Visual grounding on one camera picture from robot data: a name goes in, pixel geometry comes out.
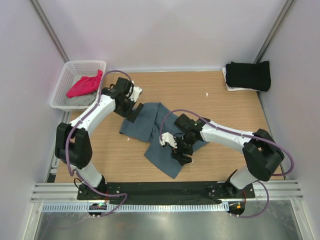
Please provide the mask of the teal blue t-shirt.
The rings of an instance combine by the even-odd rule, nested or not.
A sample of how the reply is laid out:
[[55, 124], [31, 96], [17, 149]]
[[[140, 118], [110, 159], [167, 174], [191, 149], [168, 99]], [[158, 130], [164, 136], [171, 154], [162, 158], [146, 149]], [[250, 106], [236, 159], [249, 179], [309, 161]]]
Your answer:
[[160, 127], [170, 111], [160, 102], [147, 102], [132, 123], [124, 119], [119, 133], [141, 142], [149, 143], [144, 156], [160, 171], [175, 179], [182, 166], [171, 157], [172, 150], [160, 145]]

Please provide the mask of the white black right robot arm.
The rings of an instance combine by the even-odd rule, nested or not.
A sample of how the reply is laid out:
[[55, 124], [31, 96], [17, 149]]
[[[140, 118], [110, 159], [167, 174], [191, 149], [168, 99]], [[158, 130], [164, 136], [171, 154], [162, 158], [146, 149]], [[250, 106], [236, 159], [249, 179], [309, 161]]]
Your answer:
[[236, 169], [223, 186], [225, 193], [231, 198], [237, 198], [248, 185], [256, 181], [269, 181], [285, 158], [271, 135], [261, 128], [255, 132], [239, 131], [218, 126], [207, 118], [193, 120], [185, 114], [180, 115], [174, 125], [183, 135], [164, 136], [169, 139], [172, 147], [172, 158], [181, 166], [192, 162], [195, 144], [199, 142], [221, 144], [243, 155], [245, 166]]

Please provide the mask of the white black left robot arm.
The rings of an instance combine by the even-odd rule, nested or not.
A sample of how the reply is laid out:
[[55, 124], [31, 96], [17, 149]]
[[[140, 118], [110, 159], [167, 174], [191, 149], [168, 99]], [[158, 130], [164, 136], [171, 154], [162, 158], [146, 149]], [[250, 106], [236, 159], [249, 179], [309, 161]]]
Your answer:
[[77, 175], [88, 186], [88, 193], [95, 200], [105, 196], [107, 184], [93, 164], [90, 137], [111, 113], [133, 123], [144, 107], [137, 103], [142, 93], [143, 89], [132, 81], [119, 77], [115, 84], [100, 89], [93, 104], [78, 118], [57, 126], [55, 156], [66, 164], [70, 176]]

